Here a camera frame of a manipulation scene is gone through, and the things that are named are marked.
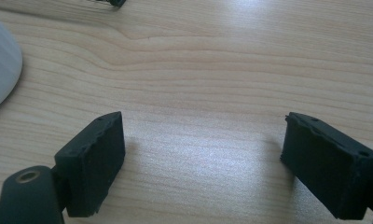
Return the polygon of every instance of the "white curved object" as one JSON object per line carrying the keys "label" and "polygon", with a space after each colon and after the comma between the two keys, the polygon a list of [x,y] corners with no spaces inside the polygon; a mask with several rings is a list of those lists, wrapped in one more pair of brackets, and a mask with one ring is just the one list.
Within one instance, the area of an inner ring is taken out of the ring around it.
{"label": "white curved object", "polygon": [[0,23],[0,104],[15,87],[21,75],[21,49]]}

